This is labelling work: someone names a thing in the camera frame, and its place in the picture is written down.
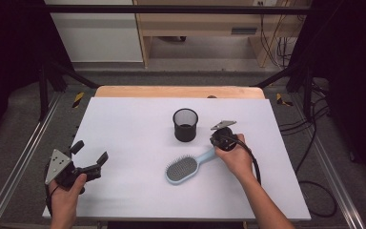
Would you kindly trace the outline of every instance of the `hair brush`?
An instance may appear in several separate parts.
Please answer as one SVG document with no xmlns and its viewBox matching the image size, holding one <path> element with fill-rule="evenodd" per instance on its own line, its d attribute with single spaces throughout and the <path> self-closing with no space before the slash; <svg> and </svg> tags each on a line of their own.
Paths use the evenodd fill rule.
<svg viewBox="0 0 366 229">
<path fill-rule="evenodd" d="M 166 168 L 166 180 L 174 185 L 180 184 L 186 179 L 194 176 L 200 164 L 215 157 L 214 149 L 198 156 L 182 156 L 171 162 Z"/>
</svg>

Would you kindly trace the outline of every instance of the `wrist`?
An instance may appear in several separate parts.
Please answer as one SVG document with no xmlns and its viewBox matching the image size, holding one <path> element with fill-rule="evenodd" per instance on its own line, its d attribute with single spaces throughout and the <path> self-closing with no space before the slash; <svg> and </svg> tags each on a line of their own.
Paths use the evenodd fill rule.
<svg viewBox="0 0 366 229">
<path fill-rule="evenodd" d="M 235 176 L 242 185 L 258 183 L 254 173 L 241 173 Z"/>
<path fill-rule="evenodd" d="M 70 229 L 72 228 L 72 224 L 61 221 L 61 220 L 55 220 L 52 219 L 50 229 Z"/>
</svg>

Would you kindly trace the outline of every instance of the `black mesh cup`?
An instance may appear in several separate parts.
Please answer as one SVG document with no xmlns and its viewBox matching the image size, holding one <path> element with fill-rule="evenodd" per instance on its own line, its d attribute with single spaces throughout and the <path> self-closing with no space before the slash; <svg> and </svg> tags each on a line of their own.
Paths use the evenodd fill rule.
<svg viewBox="0 0 366 229">
<path fill-rule="evenodd" d="M 173 115 L 174 136 L 179 141 L 189 142 L 195 138 L 198 115 L 188 108 L 177 110 Z"/>
</svg>

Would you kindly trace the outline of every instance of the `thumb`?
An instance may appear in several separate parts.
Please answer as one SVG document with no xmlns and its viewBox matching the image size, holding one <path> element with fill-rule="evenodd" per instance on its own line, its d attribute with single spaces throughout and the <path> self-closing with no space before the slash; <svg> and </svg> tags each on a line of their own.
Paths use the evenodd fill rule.
<svg viewBox="0 0 366 229">
<path fill-rule="evenodd" d="M 79 193 L 81 192 L 83 186 L 85 186 L 86 179 L 87 179 L 86 174 L 79 175 L 75 183 L 72 185 L 70 192 L 75 196 L 79 196 Z"/>
</svg>

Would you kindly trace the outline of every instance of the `white tabletop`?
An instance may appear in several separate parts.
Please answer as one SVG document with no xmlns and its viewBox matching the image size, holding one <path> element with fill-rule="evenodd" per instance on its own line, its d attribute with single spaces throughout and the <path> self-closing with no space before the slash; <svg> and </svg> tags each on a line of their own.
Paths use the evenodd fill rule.
<svg viewBox="0 0 366 229">
<path fill-rule="evenodd" d="M 198 114 L 197 136 L 188 143 L 173 134 L 172 117 L 181 108 Z M 77 216 L 101 220 L 248 220 L 254 213 L 237 179 L 218 157 L 201 164 L 180 185 L 165 179 L 167 165 L 210 149 L 211 127 L 237 121 L 260 167 L 262 186 L 291 220 L 311 219 L 267 99 L 94 97 L 74 143 L 73 157 L 86 167 L 107 151 L 102 177 L 87 183 Z M 43 213 L 48 217 L 47 209 Z"/>
</svg>

